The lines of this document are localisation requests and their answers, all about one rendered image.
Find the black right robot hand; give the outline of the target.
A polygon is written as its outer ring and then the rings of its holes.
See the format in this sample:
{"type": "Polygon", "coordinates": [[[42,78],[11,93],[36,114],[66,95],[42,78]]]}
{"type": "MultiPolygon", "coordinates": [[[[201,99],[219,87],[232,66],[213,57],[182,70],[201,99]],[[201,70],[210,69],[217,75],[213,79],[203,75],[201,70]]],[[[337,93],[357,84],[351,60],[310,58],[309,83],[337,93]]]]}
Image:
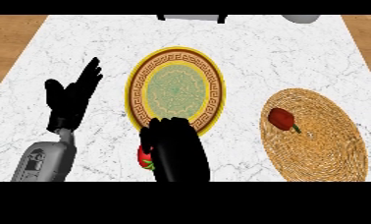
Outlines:
{"type": "Polygon", "coordinates": [[[139,129],[142,153],[150,155],[157,182],[209,182],[209,161],[197,132],[185,118],[153,118],[139,129]]]}

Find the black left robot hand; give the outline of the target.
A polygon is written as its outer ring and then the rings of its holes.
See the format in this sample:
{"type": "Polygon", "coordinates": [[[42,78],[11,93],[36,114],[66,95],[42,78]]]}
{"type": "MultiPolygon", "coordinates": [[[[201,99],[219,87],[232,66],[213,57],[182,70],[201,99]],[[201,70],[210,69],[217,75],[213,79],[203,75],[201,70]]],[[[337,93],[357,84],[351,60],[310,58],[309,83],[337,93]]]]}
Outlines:
{"type": "Polygon", "coordinates": [[[45,105],[50,108],[45,129],[51,133],[60,129],[73,132],[79,127],[88,101],[103,78],[98,64],[100,60],[94,57],[67,87],[54,79],[45,80],[45,105]]]}

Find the red tomato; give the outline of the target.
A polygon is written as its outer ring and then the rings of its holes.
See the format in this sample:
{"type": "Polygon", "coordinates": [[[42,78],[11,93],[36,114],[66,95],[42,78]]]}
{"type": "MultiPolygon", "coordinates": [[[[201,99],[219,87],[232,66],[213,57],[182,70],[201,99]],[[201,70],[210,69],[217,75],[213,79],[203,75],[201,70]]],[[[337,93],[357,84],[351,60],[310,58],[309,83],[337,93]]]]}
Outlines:
{"type": "Polygon", "coordinates": [[[142,152],[142,149],[138,148],[138,165],[142,169],[153,171],[154,166],[153,166],[153,161],[151,157],[148,154],[142,152]]]}

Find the yellow patterned plate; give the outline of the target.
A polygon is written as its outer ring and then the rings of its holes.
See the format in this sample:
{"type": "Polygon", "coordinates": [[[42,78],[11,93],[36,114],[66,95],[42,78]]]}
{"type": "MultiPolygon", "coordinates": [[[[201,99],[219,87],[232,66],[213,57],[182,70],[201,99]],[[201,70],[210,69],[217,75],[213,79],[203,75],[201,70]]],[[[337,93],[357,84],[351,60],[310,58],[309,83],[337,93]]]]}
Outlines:
{"type": "Polygon", "coordinates": [[[134,127],[151,118],[185,118],[198,135],[213,127],[226,101],[222,72],[198,50],[172,46],[135,65],[125,86],[125,109],[134,127]]]}

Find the woven wicker placemat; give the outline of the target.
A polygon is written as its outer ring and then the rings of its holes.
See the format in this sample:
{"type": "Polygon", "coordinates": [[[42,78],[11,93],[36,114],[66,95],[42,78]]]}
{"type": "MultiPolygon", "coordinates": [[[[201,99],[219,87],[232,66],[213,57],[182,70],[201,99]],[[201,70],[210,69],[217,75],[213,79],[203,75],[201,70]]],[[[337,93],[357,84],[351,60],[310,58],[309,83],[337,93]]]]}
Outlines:
{"type": "Polygon", "coordinates": [[[268,98],[259,121],[263,149],[287,181],[360,182],[368,175],[368,151],[354,123],[335,103],[303,88],[287,88],[268,98]],[[273,108],[291,113],[294,128],[268,121],[273,108]]]}

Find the dark red pepper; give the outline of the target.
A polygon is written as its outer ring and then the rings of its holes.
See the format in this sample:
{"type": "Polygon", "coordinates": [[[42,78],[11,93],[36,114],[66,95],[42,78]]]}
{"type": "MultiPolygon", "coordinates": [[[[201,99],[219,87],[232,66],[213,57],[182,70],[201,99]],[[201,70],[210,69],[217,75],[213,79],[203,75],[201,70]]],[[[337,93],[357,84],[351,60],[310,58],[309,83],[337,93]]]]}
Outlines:
{"type": "Polygon", "coordinates": [[[272,108],[268,114],[268,122],[282,131],[294,129],[300,133],[298,126],[294,123],[293,114],[281,108],[272,108]]]}

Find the grey appliance with black legs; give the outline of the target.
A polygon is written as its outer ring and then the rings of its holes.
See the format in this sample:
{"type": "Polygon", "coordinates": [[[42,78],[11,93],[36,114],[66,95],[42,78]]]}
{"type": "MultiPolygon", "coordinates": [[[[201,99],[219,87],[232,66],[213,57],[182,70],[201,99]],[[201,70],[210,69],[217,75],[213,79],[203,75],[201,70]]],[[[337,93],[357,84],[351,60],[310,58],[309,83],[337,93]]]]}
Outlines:
{"type": "Polygon", "coordinates": [[[160,21],[176,19],[176,20],[213,21],[217,24],[222,24],[226,20],[226,15],[157,15],[156,18],[160,21]]]}

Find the pale grey round object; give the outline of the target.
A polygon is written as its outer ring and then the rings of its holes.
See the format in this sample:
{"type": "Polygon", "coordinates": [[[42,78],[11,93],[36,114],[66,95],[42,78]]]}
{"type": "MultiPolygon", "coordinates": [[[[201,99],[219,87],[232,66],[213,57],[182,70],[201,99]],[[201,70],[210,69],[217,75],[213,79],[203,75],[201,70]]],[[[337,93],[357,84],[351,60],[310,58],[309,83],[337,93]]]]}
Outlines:
{"type": "Polygon", "coordinates": [[[296,24],[310,24],[319,15],[284,15],[284,18],[296,24]]]}

